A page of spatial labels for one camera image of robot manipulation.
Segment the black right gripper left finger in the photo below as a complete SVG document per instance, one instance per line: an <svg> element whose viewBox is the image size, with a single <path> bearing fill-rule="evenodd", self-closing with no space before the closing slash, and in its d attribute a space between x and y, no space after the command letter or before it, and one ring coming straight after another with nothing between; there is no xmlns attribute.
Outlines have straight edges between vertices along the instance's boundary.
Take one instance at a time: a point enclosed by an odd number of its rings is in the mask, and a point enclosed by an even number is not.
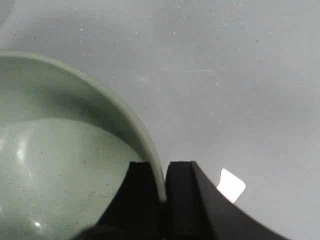
<svg viewBox="0 0 320 240"><path fill-rule="evenodd" d="M151 164L130 162L116 195L98 221L74 240L161 240L162 205Z"/></svg>

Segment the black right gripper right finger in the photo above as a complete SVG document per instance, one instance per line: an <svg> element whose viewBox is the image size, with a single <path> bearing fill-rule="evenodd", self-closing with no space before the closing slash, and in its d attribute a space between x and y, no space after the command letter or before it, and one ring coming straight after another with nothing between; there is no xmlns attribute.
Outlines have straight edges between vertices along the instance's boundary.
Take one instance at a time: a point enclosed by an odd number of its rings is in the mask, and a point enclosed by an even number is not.
<svg viewBox="0 0 320 240"><path fill-rule="evenodd" d="M283 240L227 200L195 161L168 166L168 240Z"/></svg>

